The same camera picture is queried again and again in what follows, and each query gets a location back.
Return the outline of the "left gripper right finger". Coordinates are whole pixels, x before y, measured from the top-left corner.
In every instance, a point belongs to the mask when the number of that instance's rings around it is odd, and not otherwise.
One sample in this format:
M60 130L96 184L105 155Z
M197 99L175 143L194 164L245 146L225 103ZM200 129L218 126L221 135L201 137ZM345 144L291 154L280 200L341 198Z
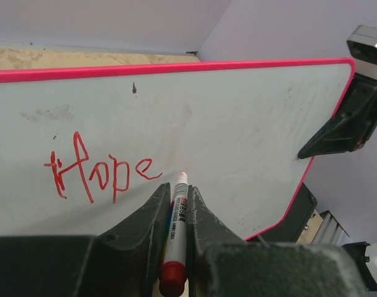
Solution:
M248 243L188 190L189 296L365 296L343 248L324 244Z

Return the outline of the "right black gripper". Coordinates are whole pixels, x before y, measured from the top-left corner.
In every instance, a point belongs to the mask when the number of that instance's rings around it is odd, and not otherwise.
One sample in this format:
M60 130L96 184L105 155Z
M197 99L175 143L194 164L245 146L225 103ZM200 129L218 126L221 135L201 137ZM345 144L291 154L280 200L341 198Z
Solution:
M350 99L354 99L352 116L331 118L299 150L299 159L318 155L353 152L361 149L377 127L377 80L355 74Z

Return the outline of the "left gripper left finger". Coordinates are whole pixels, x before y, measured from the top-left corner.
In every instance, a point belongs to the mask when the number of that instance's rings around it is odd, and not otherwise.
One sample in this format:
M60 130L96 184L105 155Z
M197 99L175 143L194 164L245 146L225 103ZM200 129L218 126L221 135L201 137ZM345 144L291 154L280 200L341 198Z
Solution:
M0 296L150 296L171 187L99 236L0 236Z

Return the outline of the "red white marker pen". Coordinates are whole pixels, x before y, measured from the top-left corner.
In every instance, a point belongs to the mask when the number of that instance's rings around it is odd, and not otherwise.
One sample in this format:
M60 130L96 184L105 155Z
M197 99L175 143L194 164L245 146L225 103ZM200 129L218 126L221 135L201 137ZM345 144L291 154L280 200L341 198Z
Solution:
M162 296L181 296L186 282L188 176L181 171L174 187L171 217L159 275Z

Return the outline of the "pink framed whiteboard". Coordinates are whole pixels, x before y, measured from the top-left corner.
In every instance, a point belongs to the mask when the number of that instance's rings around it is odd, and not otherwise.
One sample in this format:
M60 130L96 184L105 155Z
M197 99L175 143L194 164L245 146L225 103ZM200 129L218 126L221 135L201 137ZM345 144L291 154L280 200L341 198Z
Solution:
M0 236L98 235L184 171L248 239L276 226L350 58L0 71Z

